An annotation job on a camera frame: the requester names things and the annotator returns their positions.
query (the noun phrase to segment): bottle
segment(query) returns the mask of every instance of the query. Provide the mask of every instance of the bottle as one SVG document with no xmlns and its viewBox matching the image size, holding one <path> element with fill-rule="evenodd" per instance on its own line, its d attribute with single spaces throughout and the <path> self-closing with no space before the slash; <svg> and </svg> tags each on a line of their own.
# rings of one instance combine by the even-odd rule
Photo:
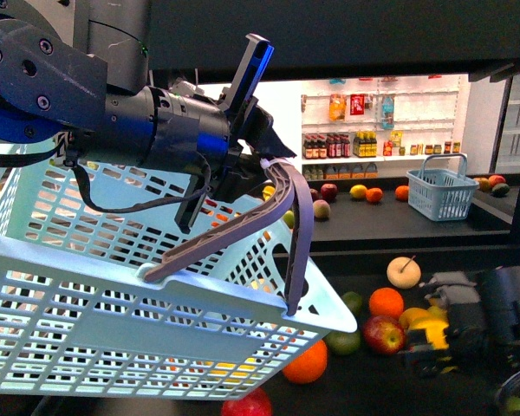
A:
<svg viewBox="0 0 520 416">
<path fill-rule="evenodd" d="M 310 141 L 310 136 L 306 136 L 304 141 L 304 157 L 306 159 L 312 159 L 312 142 Z"/>
<path fill-rule="evenodd" d="M 321 134 L 318 135 L 318 152 L 320 154 L 320 159 L 326 159 L 328 157 L 326 138 Z"/>
<path fill-rule="evenodd" d="M 350 139 L 348 138 L 348 134 L 343 134 L 343 157 L 350 158 Z"/>
<path fill-rule="evenodd" d="M 365 158 L 366 150 L 367 150 L 366 133 L 360 132 L 359 135 L 361 138 L 360 138 L 360 146 L 359 146 L 360 151 L 358 152 L 358 156 L 361 158 Z"/>
<path fill-rule="evenodd" d="M 341 135 L 335 135 L 335 157 L 342 158 L 343 157 L 343 145 L 341 141 Z"/>
<path fill-rule="evenodd" d="M 310 141 L 310 143 L 312 143 L 312 159 L 319 159 L 320 147 L 318 147 L 318 140 L 316 140 L 315 136 L 312 136 L 312 140 Z"/>
<path fill-rule="evenodd" d="M 328 157 L 335 157 L 335 140 L 333 138 L 333 134 L 328 134 L 328 139 L 326 140 L 326 146 L 328 147 Z"/>
<path fill-rule="evenodd" d="M 360 132 L 356 132 L 353 139 L 353 155 L 360 156 L 361 138 L 359 137 Z"/>
<path fill-rule="evenodd" d="M 378 155 L 378 140 L 375 132 L 370 132 L 370 156 L 375 158 Z"/>
</svg>

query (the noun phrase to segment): apple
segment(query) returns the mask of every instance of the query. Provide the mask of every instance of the apple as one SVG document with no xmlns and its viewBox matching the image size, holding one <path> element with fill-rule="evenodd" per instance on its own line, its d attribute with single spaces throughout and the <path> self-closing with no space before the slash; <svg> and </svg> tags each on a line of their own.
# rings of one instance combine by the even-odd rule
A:
<svg viewBox="0 0 520 416">
<path fill-rule="evenodd" d="M 506 179 L 501 175 L 491 175 L 489 177 L 489 186 L 492 189 L 496 184 L 506 184 Z"/>
<path fill-rule="evenodd" d="M 272 416 L 270 397 L 259 387 L 242 399 L 224 402 L 222 416 Z"/>
<path fill-rule="evenodd" d="M 323 199 L 314 201 L 314 218 L 328 219 L 331 215 L 331 207 Z"/>
<path fill-rule="evenodd" d="M 317 189 L 310 188 L 310 196 L 312 197 L 312 202 L 317 201 L 321 198 L 320 193 Z"/>
<path fill-rule="evenodd" d="M 382 355 L 397 354 L 406 344 L 405 330 L 390 316 L 371 316 L 362 327 L 366 344 Z"/>
<path fill-rule="evenodd" d="M 323 184 L 322 188 L 320 189 L 322 199 L 327 202 L 335 201 L 335 198 L 337 198 L 337 193 L 339 193 L 339 190 L 337 189 L 336 184 Z"/>
<path fill-rule="evenodd" d="M 396 257 L 387 266 L 387 279 L 399 289 L 413 288 L 421 277 L 418 264 L 408 257 Z"/>
</svg>

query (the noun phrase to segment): green fruit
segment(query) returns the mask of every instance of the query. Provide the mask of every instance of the green fruit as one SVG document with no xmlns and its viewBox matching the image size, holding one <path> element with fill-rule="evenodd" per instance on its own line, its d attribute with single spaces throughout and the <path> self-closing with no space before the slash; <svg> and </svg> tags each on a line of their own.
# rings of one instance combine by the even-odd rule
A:
<svg viewBox="0 0 520 416">
<path fill-rule="evenodd" d="M 519 412 L 520 411 L 520 398 L 517 396 L 510 396 L 504 404 L 507 412 Z"/>
<path fill-rule="evenodd" d="M 354 316 L 358 316 L 358 314 L 362 310 L 362 296 L 358 293 L 350 291 L 341 296 L 343 303 L 347 305 L 348 310 L 350 310 Z"/>
<path fill-rule="evenodd" d="M 361 346 L 362 336 L 360 331 L 348 332 L 331 331 L 323 339 L 329 350 L 335 355 L 349 355 Z"/>
<path fill-rule="evenodd" d="M 295 226 L 295 214 L 289 210 L 283 214 L 283 222 L 292 229 Z"/>
<path fill-rule="evenodd" d="M 494 197 L 503 197 L 507 193 L 509 193 L 510 187 L 506 184 L 496 184 L 493 186 L 493 189 L 491 189 L 491 195 Z"/>
</svg>

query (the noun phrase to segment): lemon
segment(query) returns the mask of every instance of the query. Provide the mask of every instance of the lemon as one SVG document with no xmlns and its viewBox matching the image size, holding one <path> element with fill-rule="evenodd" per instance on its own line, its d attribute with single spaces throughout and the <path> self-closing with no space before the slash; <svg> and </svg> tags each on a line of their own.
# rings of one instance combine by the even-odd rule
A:
<svg viewBox="0 0 520 416">
<path fill-rule="evenodd" d="M 283 214 L 283 222 L 292 230 L 295 227 L 295 214 L 289 210 Z"/>
<path fill-rule="evenodd" d="M 408 308 L 408 309 L 405 309 L 405 311 L 402 314 L 400 314 L 399 323 L 402 326 L 402 328 L 408 329 L 408 327 L 410 327 L 410 324 L 414 320 L 416 320 L 418 318 L 422 318 L 422 317 L 431 317 L 431 316 L 432 316 L 432 314 L 425 309 Z"/>
<path fill-rule="evenodd" d="M 329 350 L 335 355 L 349 355 L 361 346 L 361 332 L 356 331 L 352 334 L 341 331 L 331 331 L 323 339 L 328 345 Z"/>
<path fill-rule="evenodd" d="M 367 188 L 364 185 L 355 185 L 350 188 L 350 196 L 353 199 L 364 199 L 366 197 Z"/>
<path fill-rule="evenodd" d="M 271 186 L 271 185 L 265 186 L 262 189 L 262 198 L 263 198 L 263 200 L 267 201 L 268 199 L 270 199 L 275 191 L 276 191 L 276 188 L 274 188 L 273 186 Z"/>
</svg>

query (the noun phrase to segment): white wall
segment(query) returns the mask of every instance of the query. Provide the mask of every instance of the white wall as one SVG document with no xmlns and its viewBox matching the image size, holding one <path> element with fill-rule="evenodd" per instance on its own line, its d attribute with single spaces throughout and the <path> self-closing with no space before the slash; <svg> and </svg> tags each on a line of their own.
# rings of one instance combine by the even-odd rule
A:
<svg viewBox="0 0 520 416">
<path fill-rule="evenodd" d="M 468 174 L 490 170 L 505 83 L 486 78 L 471 85 L 462 142 L 462 152 L 468 154 Z"/>
<path fill-rule="evenodd" d="M 228 85 L 209 84 L 200 86 L 205 94 L 217 99 L 223 87 Z M 274 117 L 274 130 L 282 142 L 299 157 L 293 163 L 300 168 L 301 143 L 301 82 L 275 81 L 260 82 L 254 95 L 258 105 Z"/>
</svg>

